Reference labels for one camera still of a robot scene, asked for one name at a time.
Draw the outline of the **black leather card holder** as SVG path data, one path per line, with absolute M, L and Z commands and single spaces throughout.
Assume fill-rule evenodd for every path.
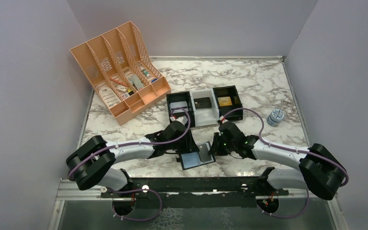
M 202 165 L 214 163 L 216 162 L 216 158 L 214 162 L 201 163 L 198 152 L 193 152 L 193 153 L 179 154 L 178 158 L 176 158 L 176 161 L 181 164 L 181 167 L 183 170 L 188 170 L 188 169 L 196 168 Z

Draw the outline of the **silver grey credit card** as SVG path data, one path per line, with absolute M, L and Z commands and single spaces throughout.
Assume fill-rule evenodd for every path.
M 186 101 L 173 102 L 173 103 L 170 103 L 170 108 L 171 110 L 174 110 L 176 108 L 182 108 L 185 111 L 188 111 L 188 104 Z

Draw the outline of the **black VIP credit card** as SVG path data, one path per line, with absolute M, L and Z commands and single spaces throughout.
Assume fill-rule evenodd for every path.
M 210 97 L 194 98 L 196 109 L 211 108 L 212 102 Z

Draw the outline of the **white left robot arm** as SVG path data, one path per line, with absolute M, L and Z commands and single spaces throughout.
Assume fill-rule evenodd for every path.
M 131 179 L 126 170 L 111 167 L 130 160 L 153 159 L 171 150 L 177 154 L 199 151 L 191 130 L 179 121 L 136 140 L 107 142 L 100 135 L 94 136 L 66 158 L 66 165 L 80 190 L 101 185 L 124 197 L 131 192 Z

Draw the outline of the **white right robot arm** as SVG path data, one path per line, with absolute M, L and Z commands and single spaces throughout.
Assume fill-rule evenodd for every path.
M 243 159 L 272 161 L 289 167 L 288 170 L 273 169 L 257 182 L 258 191 L 263 195 L 280 188 L 298 188 L 332 200 L 337 190 L 347 183 L 346 169 L 323 145 L 293 147 L 268 142 L 260 136 L 245 135 L 235 123 L 227 121 L 214 133 L 209 154 L 226 156 L 232 152 Z

